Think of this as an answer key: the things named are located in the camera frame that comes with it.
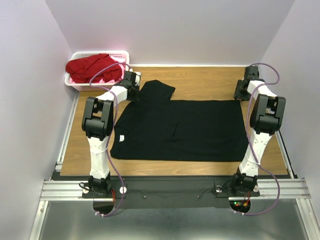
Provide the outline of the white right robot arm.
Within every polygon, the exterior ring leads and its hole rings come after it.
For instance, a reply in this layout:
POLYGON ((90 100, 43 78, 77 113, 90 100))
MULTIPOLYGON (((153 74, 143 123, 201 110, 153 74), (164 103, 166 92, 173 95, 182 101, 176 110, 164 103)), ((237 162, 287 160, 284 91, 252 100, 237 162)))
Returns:
POLYGON ((253 63, 244 69, 242 80, 238 80, 233 98, 248 101, 245 120, 248 147, 236 173, 230 182, 230 190, 235 195, 245 195, 258 191, 259 169, 267 144, 282 126, 287 100, 273 93, 268 86, 280 81, 278 71, 267 63, 253 63), (275 82, 265 82, 260 78, 259 66, 266 66, 276 74, 275 82))

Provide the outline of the black t shirt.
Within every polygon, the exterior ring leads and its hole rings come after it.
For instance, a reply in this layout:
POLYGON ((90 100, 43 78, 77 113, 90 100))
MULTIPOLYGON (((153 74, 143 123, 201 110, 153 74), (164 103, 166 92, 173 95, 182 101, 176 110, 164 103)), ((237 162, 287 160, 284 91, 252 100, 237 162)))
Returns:
POLYGON ((114 126, 113 158, 240 162, 249 145, 236 100, 173 100, 175 88, 147 81, 114 126))

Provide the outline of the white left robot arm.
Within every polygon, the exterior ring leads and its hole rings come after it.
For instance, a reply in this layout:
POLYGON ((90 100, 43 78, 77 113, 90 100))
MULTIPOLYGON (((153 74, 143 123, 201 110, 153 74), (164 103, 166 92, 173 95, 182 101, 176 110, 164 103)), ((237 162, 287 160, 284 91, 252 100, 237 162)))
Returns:
POLYGON ((140 82, 140 72, 125 71, 124 79, 110 90, 86 99, 81 128, 89 143, 90 172, 88 183, 80 185, 84 194, 105 198, 113 192, 107 149, 114 128, 114 109, 123 101, 138 100, 140 82))

